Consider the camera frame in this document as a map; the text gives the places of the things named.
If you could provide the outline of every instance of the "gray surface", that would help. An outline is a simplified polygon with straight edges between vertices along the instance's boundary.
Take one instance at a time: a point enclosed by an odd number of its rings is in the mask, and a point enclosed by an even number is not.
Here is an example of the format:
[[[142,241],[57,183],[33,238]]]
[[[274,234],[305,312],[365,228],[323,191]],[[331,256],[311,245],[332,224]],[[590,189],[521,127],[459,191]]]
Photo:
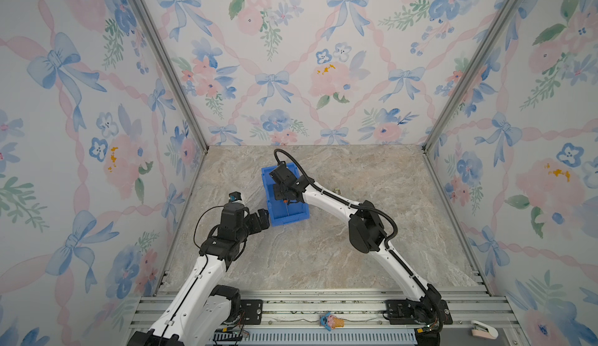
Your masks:
[[[160,291],[178,291],[189,275],[198,250],[193,231],[206,209],[225,203],[233,191],[243,193],[251,212],[266,208],[261,169],[276,164],[273,149],[210,147]],[[394,246],[429,282],[476,285],[418,147],[292,146],[285,150],[322,186],[338,187],[352,200],[370,200],[388,213],[399,229]],[[219,208],[203,217],[198,244],[219,221]],[[313,206],[308,220],[250,236],[245,252],[221,284],[241,290],[396,287],[373,258],[351,246],[346,223]]]

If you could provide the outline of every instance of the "blue tray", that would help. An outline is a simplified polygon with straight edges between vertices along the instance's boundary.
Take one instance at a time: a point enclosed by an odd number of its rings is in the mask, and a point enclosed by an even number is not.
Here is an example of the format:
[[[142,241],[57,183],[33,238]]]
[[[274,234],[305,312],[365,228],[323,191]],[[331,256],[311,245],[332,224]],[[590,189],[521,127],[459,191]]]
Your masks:
[[[277,166],[262,168],[262,180],[265,188],[265,199],[268,203],[270,223],[272,226],[290,224],[309,219],[309,205],[303,202],[289,203],[288,207],[284,201],[274,199],[274,180],[270,172]],[[287,163],[287,168],[299,178],[299,169],[294,163]]]

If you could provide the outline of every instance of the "floral wallpaper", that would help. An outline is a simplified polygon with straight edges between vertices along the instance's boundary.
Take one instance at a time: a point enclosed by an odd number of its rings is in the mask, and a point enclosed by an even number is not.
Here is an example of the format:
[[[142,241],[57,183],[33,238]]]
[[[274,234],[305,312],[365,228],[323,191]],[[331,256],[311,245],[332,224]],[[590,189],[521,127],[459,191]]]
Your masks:
[[[0,3],[0,345],[116,344],[201,150],[127,0]]]
[[[523,0],[430,152],[534,346],[598,345],[597,9]]]
[[[502,3],[145,1],[209,145],[422,143]]]

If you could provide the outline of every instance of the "white arm segment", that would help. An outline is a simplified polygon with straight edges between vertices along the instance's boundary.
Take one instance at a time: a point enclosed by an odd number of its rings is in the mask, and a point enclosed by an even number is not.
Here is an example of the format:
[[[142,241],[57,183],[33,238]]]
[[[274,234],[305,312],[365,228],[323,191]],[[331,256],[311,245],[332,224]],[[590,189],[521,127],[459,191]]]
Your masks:
[[[179,335],[185,346],[205,345],[230,314],[230,301],[210,296],[226,265],[214,255],[199,256],[187,281],[168,309],[150,328],[165,339]]]
[[[305,203],[316,206],[318,208],[323,209],[324,211],[338,217],[343,222],[349,222],[351,215],[357,212],[357,209],[351,208],[346,204],[340,203],[339,201],[329,197],[328,195],[323,194],[324,191],[330,192],[329,190],[325,189],[322,185],[318,184],[317,182],[314,183],[316,186],[322,188],[322,192],[317,191],[312,185],[308,185],[303,192],[303,200]],[[342,197],[340,195],[336,195],[342,200],[345,200],[351,204],[359,204],[359,202],[349,200],[348,198]],[[394,246],[389,242],[390,250],[394,251],[394,253],[405,262],[405,259],[401,257],[399,252],[397,252]],[[415,283],[414,279],[412,279],[405,268],[396,259],[390,254],[389,251],[386,250],[384,246],[384,242],[379,246],[379,252],[369,252],[371,256],[374,257],[375,260],[380,263],[382,267],[388,272],[391,277],[396,281],[396,283],[400,286],[403,294],[412,300],[412,301],[420,301],[422,297],[426,295],[423,290]],[[423,284],[424,287],[428,287],[428,282],[420,277],[418,274],[415,273],[413,268],[411,268],[407,263],[405,263],[409,269],[414,272],[414,275],[419,279],[419,281]]]

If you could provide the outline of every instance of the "marble surface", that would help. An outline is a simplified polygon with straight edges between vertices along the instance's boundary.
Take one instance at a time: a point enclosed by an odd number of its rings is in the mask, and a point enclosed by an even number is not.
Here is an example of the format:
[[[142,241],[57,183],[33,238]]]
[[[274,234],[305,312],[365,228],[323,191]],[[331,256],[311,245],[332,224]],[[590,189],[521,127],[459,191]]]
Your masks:
[[[398,225],[394,246],[429,282],[436,286],[476,285],[418,147],[284,149],[322,186],[340,188],[343,196],[352,200],[370,200],[388,213]],[[161,292],[178,291],[189,275],[198,252],[193,232],[206,209],[225,203],[233,191],[243,193],[251,212],[266,208],[261,168],[276,164],[273,150],[272,146],[210,147]],[[198,244],[220,221],[220,210],[215,208],[202,219]],[[385,228],[392,230],[386,221]],[[220,283],[244,290],[396,287],[373,258],[351,246],[347,223],[313,206],[308,220],[271,226],[251,235],[245,252]]]

